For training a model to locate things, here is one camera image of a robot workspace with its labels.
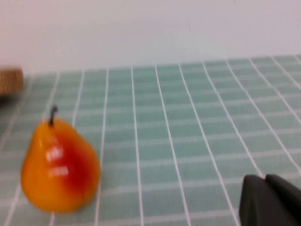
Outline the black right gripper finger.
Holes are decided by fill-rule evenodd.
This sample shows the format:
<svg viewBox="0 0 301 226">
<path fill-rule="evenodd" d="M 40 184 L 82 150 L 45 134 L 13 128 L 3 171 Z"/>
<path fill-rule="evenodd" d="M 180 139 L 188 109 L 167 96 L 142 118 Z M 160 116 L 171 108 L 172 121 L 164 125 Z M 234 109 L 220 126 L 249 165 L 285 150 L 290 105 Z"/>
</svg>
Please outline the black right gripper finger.
<svg viewBox="0 0 301 226">
<path fill-rule="evenodd" d="M 242 226 L 299 226 L 301 188 L 276 174 L 244 176 L 239 203 Z"/>
</svg>

